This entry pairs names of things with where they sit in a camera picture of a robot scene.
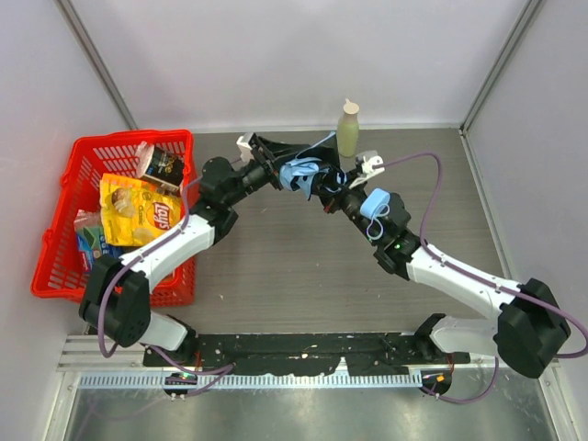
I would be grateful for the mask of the light blue folding umbrella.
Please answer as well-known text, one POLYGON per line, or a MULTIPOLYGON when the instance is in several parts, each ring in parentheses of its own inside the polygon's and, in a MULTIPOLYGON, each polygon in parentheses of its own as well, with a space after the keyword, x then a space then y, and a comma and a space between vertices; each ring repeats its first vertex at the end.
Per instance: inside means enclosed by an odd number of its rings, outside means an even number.
MULTIPOLYGON (((310 148, 285 162, 279 170, 279 182, 289 191, 301 191, 306 198, 317 197, 316 183, 319 176, 334 170, 344 171, 339 161, 336 133, 332 131, 310 148)), ((361 185, 363 195, 360 198, 346 197, 342 209, 351 209, 352 221, 367 223, 364 234, 373 243, 384 236, 383 220, 390 214, 391 195, 380 188, 368 194, 365 192, 366 183, 361 185)))

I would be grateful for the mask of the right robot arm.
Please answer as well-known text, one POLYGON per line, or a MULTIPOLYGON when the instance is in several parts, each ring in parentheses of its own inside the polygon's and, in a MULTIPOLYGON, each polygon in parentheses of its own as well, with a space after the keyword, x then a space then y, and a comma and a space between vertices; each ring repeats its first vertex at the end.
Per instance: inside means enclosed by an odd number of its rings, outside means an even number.
POLYGON ((435 288, 481 315, 463 320, 437 314, 426 339, 444 353, 497 356, 517 373, 539 378, 571 335, 549 286, 535 278, 522 283, 493 276, 448 256, 409 229, 411 216, 399 194, 366 192, 342 177, 331 172, 312 184, 325 212, 342 211, 375 246, 387 273, 435 288))

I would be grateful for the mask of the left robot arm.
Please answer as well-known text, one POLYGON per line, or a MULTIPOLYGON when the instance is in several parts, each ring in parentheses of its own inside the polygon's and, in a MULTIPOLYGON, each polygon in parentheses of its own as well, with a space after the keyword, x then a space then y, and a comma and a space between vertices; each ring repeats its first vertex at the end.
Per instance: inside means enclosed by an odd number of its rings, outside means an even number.
POLYGON ((313 145, 273 142, 254 133, 237 141, 242 166, 217 156, 205 162, 198 200, 159 238, 120 257, 98 259, 85 288, 79 314, 97 330, 100 353, 111 357, 135 344, 177 353, 190 340, 190 328, 150 306, 155 287, 174 269, 221 241, 238 219, 234 205, 260 188, 310 194, 329 165, 336 145, 328 137, 313 145))

